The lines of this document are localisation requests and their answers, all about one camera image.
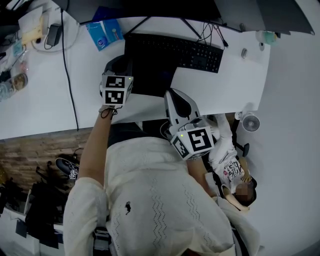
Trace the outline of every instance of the person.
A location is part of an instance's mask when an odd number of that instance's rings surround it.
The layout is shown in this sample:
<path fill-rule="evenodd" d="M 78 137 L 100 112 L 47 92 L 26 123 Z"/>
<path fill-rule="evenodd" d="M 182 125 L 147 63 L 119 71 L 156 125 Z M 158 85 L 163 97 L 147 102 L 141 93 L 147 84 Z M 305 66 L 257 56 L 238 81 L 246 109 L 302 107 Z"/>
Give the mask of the person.
<path fill-rule="evenodd" d="M 182 160 L 135 123 L 111 125 L 113 112 L 99 110 L 81 156 L 63 216 L 66 256 L 93 255 L 99 227 L 110 239 L 103 255 L 257 255 L 259 233 L 216 197 L 201 158 Z"/>
<path fill-rule="evenodd" d="M 256 197 L 256 184 L 252 180 L 247 161 L 244 157 L 237 160 L 233 145 L 232 132 L 225 114 L 214 115 L 217 125 L 210 123 L 211 130 L 217 130 L 218 140 L 209 153 L 209 163 L 222 183 L 225 199 L 240 211 L 249 211 L 249 205 Z"/>

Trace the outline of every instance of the paper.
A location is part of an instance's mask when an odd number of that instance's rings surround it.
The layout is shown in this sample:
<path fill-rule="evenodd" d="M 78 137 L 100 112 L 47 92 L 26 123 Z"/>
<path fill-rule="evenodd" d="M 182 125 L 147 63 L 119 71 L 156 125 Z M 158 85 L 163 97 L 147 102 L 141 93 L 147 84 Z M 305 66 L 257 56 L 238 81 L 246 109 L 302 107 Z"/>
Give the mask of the paper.
<path fill-rule="evenodd" d="M 18 22 L 22 34 L 28 33 L 39 26 L 42 11 L 43 7 L 40 6 L 39 8 L 28 12 L 26 15 L 19 19 Z"/>

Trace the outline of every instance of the small fan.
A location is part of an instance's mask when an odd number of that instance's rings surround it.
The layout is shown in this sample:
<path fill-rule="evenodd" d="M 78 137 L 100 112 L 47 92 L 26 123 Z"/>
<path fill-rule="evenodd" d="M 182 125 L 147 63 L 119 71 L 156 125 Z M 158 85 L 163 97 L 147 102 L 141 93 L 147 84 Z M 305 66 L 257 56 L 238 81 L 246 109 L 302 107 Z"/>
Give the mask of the small fan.
<path fill-rule="evenodd" d="M 253 113 L 237 112 L 234 115 L 235 119 L 240 120 L 242 127 L 250 133 L 257 131 L 260 127 L 260 120 Z"/>

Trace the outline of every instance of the white wall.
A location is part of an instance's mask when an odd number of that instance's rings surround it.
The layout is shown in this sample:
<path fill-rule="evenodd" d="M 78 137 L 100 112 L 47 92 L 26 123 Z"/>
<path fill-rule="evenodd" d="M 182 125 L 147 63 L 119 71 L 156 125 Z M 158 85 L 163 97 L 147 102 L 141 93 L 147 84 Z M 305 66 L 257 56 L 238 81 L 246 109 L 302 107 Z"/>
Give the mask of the white wall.
<path fill-rule="evenodd" d="M 270 256 L 290 256 L 320 240 L 320 3 L 297 2 L 315 36 L 282 35 L 271 47 L 256 112 L 261 128 L 238 129 L 238 141 L 250 143 L 258 183 L 248 218 Z"/>

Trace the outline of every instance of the power adapter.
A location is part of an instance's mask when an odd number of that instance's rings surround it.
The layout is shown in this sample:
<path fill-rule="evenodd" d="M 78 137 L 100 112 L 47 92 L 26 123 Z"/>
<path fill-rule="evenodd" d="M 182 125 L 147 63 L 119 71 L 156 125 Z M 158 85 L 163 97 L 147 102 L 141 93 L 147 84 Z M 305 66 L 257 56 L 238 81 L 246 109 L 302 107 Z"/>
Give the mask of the power adapter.
<path fill-rule="evenodd" d="M 52 24 L 49 28 L 49 33 L 46 39 L 46 44 L 49 46 L 56 46 L 59 43 L 62 27 L 59 24 Z"/>

